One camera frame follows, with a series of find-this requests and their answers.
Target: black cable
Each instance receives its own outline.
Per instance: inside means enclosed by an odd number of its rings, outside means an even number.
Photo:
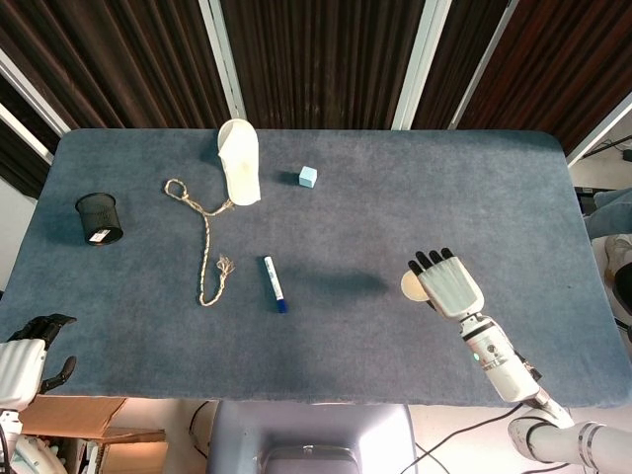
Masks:
[[[565,462],[564,464],[560,464],[559,466],[549,467],[547,469],[534,469],[532,471],[524,471],[522,472],[522,474],[538,474],[539,472],[553,472],[553,471],[557,471],[558,469],[563,469],[568,466],[570,466],[570,464],[568,462]]]
[[[433,455],[428,454],[428,452],[425,449],[423,449],[418,442],[415,442],[415,446],[418,447],[423,454],[427,454],[430,457],[430,459],[432,459],[435,463],[437,463],[441,467],[441,469],[443,469],[445,474],[450,474],[450,471],[447,470],[447,467],[445,467],[443,463],[439,461],[438,459],[436,459]]]
[[[200,406],[198,406],[197,409],[194,411],[194,414],[191,417],[191,422],[189,423],[189,436],[191,437],[191,439],[194,442],[194,448],[196,449],[196,451],[198,453],[200,453],[202,456],[204,456],[204,458],[208,459],[208,454],[206,454],[204,451],[199,449],[198,441],[196,440],[196,437],[195,437],[195,434],[194,434],[194,423],[196,422],[196,417],[198,416],[199,411],[202,408],[204,408],[206,405],[208,405],[208,400],[206,400],[204,403],[202,403]]]
[[[599,145],[603,145],[602,147],[598,148],[597,150],[593,150],[593,151],[589,151],[588,153],[586,153],[583,158],[588,158],[589,156],[593,156],[597,153],[600,153],[603,150],[607,150],[608,148],[612,148],[613,146],[616,148],[616,145],[618,145],[619,143],[623,143],[624,141],[628,141],[629,139],[632,138],[632,135],[628,135],[628,136],[624,136],[623,138],[620,138],[618,140],[612,141],[612,140],[605,140],[602,143],[600,143]]]
[[[404,468],[404,470],[402,472],[400,472],[400,474],[404,474],[406,471],[408,471],[411,467],[415,466],[419,461],[424,459],[426,456],[430,456],[433,453],[433,451],[435,451],[436,449],[439,449],[441,446],[446,444],[450,439],[452,439],[456,435],[460,435],[461,433],[465,433],[465,432],[470,432],[472,430],[476,430],[477,428],[481,428],[481,427],[483,427],[485,425],[489,425],[490,423],[498,422],[500,420],[503,420],[503,419],[513,415],[520,408],[522,408],[522,404],[518,403],[515,407],[513,407],[511,410],[506,412],[504,415],[500,415],[499,417],[496,417],[496,418],[490,418],[489,420],[486,420],[484,422],[477,423],[476,425],[472,425],[471,427],[467,427],[467,428],[464,428],[462,430],[458,430],[458,431],[456,431],[456,432],[454,432],[452,434],[449,434],[444,439],[442,439],[440,442],[435,444],[431,449],[429,449],[429,451],[426,454],[423,454],[423,455],[419,456],[417,459],[415,459],[413,462],[411,462],[408,466],[406,466]]]
[[[2,468],[2,472],[4,474],[11,473],[11,463],[9,462],[9,444],[7,443],[7,437],[5,436],[4,429],[2,428],[2,424],[0,423],[0,441],[2,442],[2,453],[4,457],[4,467]]]

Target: white robotic arm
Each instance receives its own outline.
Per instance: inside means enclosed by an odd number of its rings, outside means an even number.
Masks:
[[[603,474],[632,472],[632,434],[593,422],[575,425],[537,383],[540,374],[515,349],[505,332],[481,314],[483,293],[449,249],[422,252],[409,262],[434,309],[460,324],[460,335],[501,398],[532,410],[510,423],[515,448],[541,462],[584,465]]]
[[[0,473],[8,474],[22,423],[18,413],[31,404],[39,393],[65,383],[74,370],[76,358],[69,357],[61,371],[48,380],[41,380],[46,353],[50,344],[66,324],[75,318],[61,314],[38,316],[6,343],[0,344]]]

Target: black mesh pencil holder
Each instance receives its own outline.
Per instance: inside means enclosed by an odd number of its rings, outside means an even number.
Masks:
[[[122,237],[117,200],[106,193],[92,193],[80,197],[75,209],[81,216],[83,235],[90,245],[107,245]]]

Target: marker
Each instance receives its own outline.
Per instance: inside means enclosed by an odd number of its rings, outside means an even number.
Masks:
[[[273,258],[271,256],[264,257],[264,262],[266,263],[270,283],[273,285],[273,290],[275,291],[276,309],[279,313],[286,313],[287,305],[283,299],[283,292],[280,290],[280,283],[278,282],[277,271],[275,270],[275,264],[273,264]]]

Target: light blue cube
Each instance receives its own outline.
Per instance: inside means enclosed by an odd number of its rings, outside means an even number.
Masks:
[[[300,170],[300,175],[298,175],[298,184],[305,188],[313,188],[317,177],[318,171],[309,166],[303,166],[303,169]]]

